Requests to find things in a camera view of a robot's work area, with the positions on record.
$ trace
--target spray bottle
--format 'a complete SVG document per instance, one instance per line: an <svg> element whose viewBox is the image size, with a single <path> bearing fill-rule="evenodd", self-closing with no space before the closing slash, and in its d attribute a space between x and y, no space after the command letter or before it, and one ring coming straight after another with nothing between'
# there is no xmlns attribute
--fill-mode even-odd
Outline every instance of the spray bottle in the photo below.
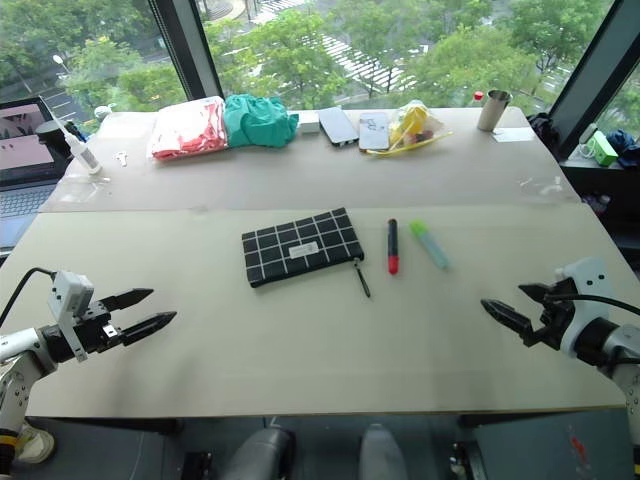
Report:
<svg viewBox="0 0 640 480"><path fill-rule="evenodd" d="M102 169L102 165L98 163L98 160L96 160L96 157L93 155L93 153L91 153L91 150L89 150L87 144L81 142L74 135L69 133L69 131L62 126L62 123L60 122L60 120L58 120L58 117L54 115L53 118L64 134L64 140L69 145L73 157L76 158L78 162L80 162L80 164L84 168L86 168L91 175L98 173Z"/></svg>

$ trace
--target shoe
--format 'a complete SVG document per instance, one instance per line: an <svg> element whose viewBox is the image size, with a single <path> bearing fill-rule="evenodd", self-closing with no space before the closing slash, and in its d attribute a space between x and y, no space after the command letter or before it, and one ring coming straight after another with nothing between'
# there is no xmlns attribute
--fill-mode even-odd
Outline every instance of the shoe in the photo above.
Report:
<svg viewBox="0 0 640 480"><path fill-rule="evenodd" d="M380 424L367 429L360 444L359 480L407 480L407 467L396 439Z"/></svg>
<svg viewBox="0 0 640 480"><path fill-rule="evenodd" d="M25 420L18 435L15 459L22 463L42 463L51 456L55 445L53 435L32 427Z"/></svg>

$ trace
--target red marker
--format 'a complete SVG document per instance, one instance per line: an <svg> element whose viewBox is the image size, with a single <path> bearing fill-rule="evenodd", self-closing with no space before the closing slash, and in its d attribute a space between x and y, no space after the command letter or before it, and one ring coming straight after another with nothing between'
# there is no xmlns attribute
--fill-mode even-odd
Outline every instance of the red marker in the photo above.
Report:
<svg viewBox="0 0 640 480"><path fill-rule="evenodd" d="M388 239L388 253L389 257L389 273L391 275L395 275L398 273L398 222L396 222L395 218L392 218L387 223L389 226L389 234L387 236Z"/></svg>

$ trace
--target phone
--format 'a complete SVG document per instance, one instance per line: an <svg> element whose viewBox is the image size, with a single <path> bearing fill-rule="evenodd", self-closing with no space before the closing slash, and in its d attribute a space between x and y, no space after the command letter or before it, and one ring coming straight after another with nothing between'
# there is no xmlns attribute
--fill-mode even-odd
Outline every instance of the phone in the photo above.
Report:
<svg viewBox="0 0 640 480"><path fill-rule="evenodd" d="M329 141L336 147L343 147L358 140L358 132L341 108L331 107L318 110L320 125Z"/></svg>

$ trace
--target green cloth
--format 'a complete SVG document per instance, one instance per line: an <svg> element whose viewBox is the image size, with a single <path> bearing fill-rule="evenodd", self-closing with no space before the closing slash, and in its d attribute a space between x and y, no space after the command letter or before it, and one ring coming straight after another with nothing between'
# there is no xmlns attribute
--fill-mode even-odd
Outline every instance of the green cloth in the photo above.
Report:
<svg viewBox="0 0 640 480"><path fill-rule="evenodd" d="M298 115L288 115L277 97L231 95L225 105L224 127L230 147L284 147L296 134Z"/></svg>

